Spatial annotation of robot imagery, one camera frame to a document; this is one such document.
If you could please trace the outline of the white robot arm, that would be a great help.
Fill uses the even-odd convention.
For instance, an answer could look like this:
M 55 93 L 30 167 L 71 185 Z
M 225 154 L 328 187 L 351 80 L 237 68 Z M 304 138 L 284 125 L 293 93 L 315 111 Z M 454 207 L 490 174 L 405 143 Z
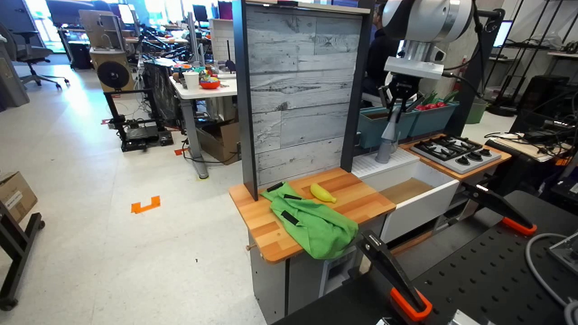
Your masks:
M 407 107 L 424 78 L 443 77 L 445 53 L 438 44 L 458 41 L 469 30 L 472 12 L 472 0 L 387 0 L 384 26 L 395 26 L 395 37 L 402 42 L 398 53 L 386 62 L 386 71 L 393 75 L 393 113 Z

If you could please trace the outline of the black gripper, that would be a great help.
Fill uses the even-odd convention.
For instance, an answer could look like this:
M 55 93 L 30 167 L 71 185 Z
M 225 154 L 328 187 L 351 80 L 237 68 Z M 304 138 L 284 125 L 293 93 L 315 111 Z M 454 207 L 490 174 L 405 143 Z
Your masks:
M 386 107 L 393 109 L 396 104 L 402 107 L 420 93 L 420 78 L 407 75 L 391 75 L 389 82 L 378 89 Z

